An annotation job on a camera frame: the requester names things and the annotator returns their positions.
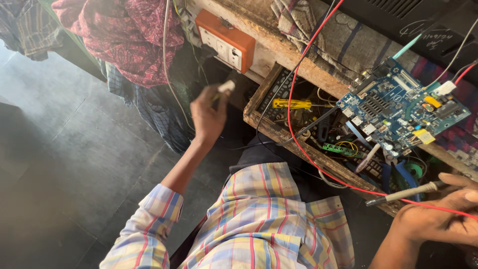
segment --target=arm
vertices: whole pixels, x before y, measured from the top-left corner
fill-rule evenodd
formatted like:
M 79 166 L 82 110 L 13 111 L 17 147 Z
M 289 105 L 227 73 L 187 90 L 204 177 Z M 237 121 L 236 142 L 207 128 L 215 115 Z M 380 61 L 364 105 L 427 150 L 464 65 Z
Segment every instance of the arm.
M 169 254 L 164 242 L 172 223 L 180 219 L 183 206 L 181 195 L 226 122 L 230 92 L 221 95 L 217 111 L 211 108 L 211 98 L 216 93 L 217 87 L 207 87 L 191 103 L 196 137 L 161 184 L 140 202 L 139 209 L 126 222 L 100 268 L 169 268 Z
M 425 203 L 478 216 L 478 183 L 460 176 L 441 173 L 439 178 L 463 188 L 441 200 Z M 478 222 L 457 218 L 456 214 L 409 204 L 397 214 L 380 245 L 370 269 L 415 268 L 420 246 L 426 240 L 478 246 Z

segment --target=pink patterned cloth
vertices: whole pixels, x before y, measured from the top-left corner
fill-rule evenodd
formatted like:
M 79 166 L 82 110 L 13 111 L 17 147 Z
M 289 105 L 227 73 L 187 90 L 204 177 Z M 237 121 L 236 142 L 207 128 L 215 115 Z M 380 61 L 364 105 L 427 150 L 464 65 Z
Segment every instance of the pink patterned cloth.
M 62 25 L 83 37 L 87 50 L 110 62 L 131 82 L 165 84 L 163 27 L 165 0 L 59 0 L 52 9 Z M 168 68 L 183 44 L 179 18 L 169 10 Z

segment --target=red wire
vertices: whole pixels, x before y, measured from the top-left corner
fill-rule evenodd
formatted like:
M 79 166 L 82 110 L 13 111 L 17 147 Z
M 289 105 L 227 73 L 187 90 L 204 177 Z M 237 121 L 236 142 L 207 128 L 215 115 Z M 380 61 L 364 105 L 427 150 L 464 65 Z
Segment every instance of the red wire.
M 474 65 L 470 65 L 470 66 L 469 66 L 469 67 L 468 67 L 468 68 L 467 68 L 465 71 L 463 71 L 463 73 L 461 73 L 461 75 L 460 75 L 460 76 L 459 76 L 459 77 L 456 79 L 456 81 L 455 81 L 455 85 L 457 85 L 457 84 L 458 84 L 458 82 L 461 80 L 461 78 L 462 78 L 462 77 L 463 77 L 465 74 L 467 74 L 467 73 L 468 73 L 468 71 L 470 71 L 470 69 L 472 69 L 472 68 L 473 68 L 473 66 L 475 66 L 475 65 L 476 65 L 476 64 L 474 64 Z
M 314 39 L 317 37 L 317 35 L 319 34 L 320 30 L 322 29 L 322 27 L 324 27 L 325 23 L 328 21 L 328 19 L 332 16 L 332 14 L 335 13 L 335 11 L 338 9 L 338 7 L 342 4 L 344 0 L 340 0 L 340 2 L 337 4 L 337 6 L 335 6 L 335 8 L 331 11 L 331 13 L 326 17 L 326 19 L 322 22 L 322 24 L 320 25 L 319 29 L 317 29 L 317 32 L 314 34 L 314 36 L 310 39 L 310 42 L 309 44 L 307 45 L 307 47 L 305 48 L 304 52 L 302 53 L 302 56 L 301 56 L 301 59 L 304 58 L 305 56 L 305 53 L 307 52 L 307 49 L 312 45 L 312 43 L 314 42 Z M 319 171 L 321 171 L 322 173 L 326 174 L 327 176 L 329 176 L 330 178 L 332 178 L 333 180 L 345 185 L 345 186 L 348 186 L 354 190 L 358 190 L 358 191 L 362 191 L 362 192 L 366 192 L 366 193 L 371 193 L 371 194 L 375 194 L 375 195 L 380 195 L 380 196 L 386 196 L 385 193 L 380 193 L 380 192 L 375 192 L 375 191 L 368 191 L 368 190 L 364 190 L 364 189 L 361 189 L 361 188 L 358 188 L 358 187 L 355 187 L 355 186 L 352 186 L 350 184 L 347 184 L 341 180 L 338 180 L 334 177 L 332 177 L 331 175 L 329 175 L 327 172 L 325 172 L 324 170 L 322 170 L 317 164 L 315 164 L 315 162 L 310 158 L 310 156 L 305 152 L 305 150 L 300 146 L 299 142 L 297 141 L 297 138 L 295 138 L 295 135 L 294 135 L 294 132 L 292 130 L 292 127 L 291 127 L 291 100 L 292 100 L 292 91 L 294 89 L 294 84 L 295 84 L 295 79 L 297 77 L 297 72 L 299 71 L 299 67 L 300 67 L 300 64 L 297 66 L 297 68 L 295 69 L 294 71 L 294 78 L 292 79 L 292 85 L 291 85 L 291 90 L 290 90 L 290 95 L 289 95 L 289 104 L 288 104 L 288 107 L 287 107 L 287 120 L 289 122 L 289 130 L 292 134 L 292 138 L 294 139 L 295 143 L 297 144 L 297 146 L 299 147 L 299 149 L 304 153 L 304 155 L 307 157 L 307 159 L 309 159 L 309 161 L 315 166 L 315 168 L 317 168 Z M 469 69 L 471 69 L 471 67 L 469 67 L 467 70 L 465 70 L 463 72 L 463 74 L 458 78 L 457 82 L 460 80 L 460 78 L 466 73 L 468 72 Z M 451 210 L 451 209 L 448 209 L 448 208 L 442 208 L 442 207 L 438 207 L 438 206 L 432 206 L 432 205 L 428 205 L 428 204 L 424 204 L 424 203 L 420 203 L 420 202 L 414 202 L 414 201 L 411 201 L 411 200 L 407 200 L 407 199 L 401 199 L 402 201 L 404 202 L 408 202 L 408 203 L 412 203 L 412 204 L 417 204 L 417 205 L 421 205 L 421 206 L 425 206 L 425 207 L 428 207 L 428 208 L 432 208 L 432 209 L 437 209 L 437 210 L 441 210 L 441 211 L 445 211 L 445 212 L 450 212 L 450 213 L 456 213 L 456 214 L 460 214 L 460 215 L 463 215 L 463 216 L 467 216 L 467 217 L 470 217 L 472 219 L 475 219 L 478 221 L 478 217 L 475 217 L 473 215 L 470 215 L 468 213 L 464 213 L 464 212 L 461 212 L 461 211 L 456 211 L 456 210 Z

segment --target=black panel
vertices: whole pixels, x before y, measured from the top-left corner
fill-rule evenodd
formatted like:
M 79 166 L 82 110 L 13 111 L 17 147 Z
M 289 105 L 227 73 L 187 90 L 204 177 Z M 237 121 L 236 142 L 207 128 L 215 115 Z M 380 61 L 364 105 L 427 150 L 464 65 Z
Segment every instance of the black panel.
M 433 23 L 430 19 L 434 14 L 447 11 L 448 14 L 439 16 L 438 23 L 411 48 L 435 64 L 446 67 L 478 16 L 478 1 L 349 0 L 344 1 L 339 9 L 402 45 L 428 28 Z M 460 56 L 450 68 L 451 72 L 458 71 L 478 58 L 477 38 L 478 27 L 475 27 Z M 478 86 L 478 68 L 469 72 L 467 80 Z

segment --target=grey tile floor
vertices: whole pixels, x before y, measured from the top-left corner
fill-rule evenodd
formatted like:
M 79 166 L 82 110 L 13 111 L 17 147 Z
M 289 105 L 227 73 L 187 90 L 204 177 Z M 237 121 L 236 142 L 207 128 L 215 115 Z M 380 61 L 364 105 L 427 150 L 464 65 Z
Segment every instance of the grey tile floor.
M 179 156 L 105 83 L 56 53 L 34 62 L 0 45 L 0 101 L 16 106 L 0 103 L 2 267 L 97 268 Z M 214 149 L 203 161 L 166 243 L 170 253 L 239 157 Z

